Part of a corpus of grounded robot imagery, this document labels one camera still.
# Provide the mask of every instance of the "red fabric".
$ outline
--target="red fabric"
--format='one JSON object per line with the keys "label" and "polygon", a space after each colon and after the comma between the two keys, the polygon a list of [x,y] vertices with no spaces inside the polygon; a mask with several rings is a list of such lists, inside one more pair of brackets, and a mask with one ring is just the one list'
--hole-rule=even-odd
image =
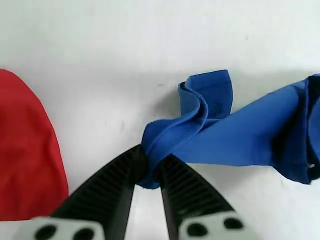
{"label": "red fabric", "polygon": [[59,145],[41,102],[0,69],[0,221],[49,216],[67,197]]}

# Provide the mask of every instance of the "white surface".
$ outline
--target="white surface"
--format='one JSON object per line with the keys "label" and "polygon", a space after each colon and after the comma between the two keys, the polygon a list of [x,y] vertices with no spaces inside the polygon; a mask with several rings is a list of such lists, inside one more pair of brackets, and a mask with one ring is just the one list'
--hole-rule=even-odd
{"label": "white surface", "polygon": [[[233,109],[320,72],[318,0],[0,0],[0,68],[41,99],[70,191],[179,114],[176,86],[228,69]],[[197,165],[265,240],[318,240],[320,180]],[[16,229],[1,223],[2,239]],[[167,240],[160,190],[135,189],[126,240]]]}

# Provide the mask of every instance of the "crumpled blue cloth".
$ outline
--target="crumpled blue cloth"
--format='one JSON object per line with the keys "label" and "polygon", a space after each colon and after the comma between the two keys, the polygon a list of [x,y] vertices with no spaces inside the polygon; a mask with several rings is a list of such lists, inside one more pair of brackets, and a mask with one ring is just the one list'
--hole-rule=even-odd
{"label": "crumpled blue cloth", "polygon": [[232,114],[227,70],[192,75],[178,91],[181,116],[153,121],[144,130],[149,173],[142,187],[159,187],[153,172],[169,154],[186,163],[273,166],[303,184],[320,177],[320,74]]}

